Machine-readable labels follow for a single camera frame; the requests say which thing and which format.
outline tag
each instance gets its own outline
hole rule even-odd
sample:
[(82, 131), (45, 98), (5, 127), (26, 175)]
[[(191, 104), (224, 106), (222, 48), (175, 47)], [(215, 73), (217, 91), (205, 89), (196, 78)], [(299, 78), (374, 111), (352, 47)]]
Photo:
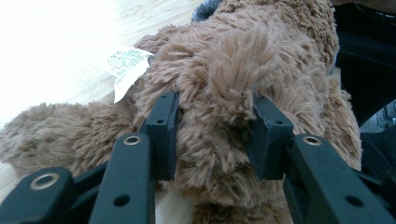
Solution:
[(149, 68), (150, 55), (153, 54), (142, 49), (123, 48), (107, 59), (106, 70), (117, 78), (114, 83), (114, 104)]

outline wooden surface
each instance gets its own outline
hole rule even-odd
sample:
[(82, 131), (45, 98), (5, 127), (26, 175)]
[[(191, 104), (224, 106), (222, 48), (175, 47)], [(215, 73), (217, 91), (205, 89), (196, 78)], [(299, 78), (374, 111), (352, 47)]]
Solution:
[[(117, 46), (170, 23), (190, 22), (202, 0), (21, 0), (0, 2), (0, 128), (31, 105), (111, 98), (102, 64)], [(0, 202), (19, 179), (0, 163)], [(157, 223), (188, 223), (192, 205), (158, 192)]]

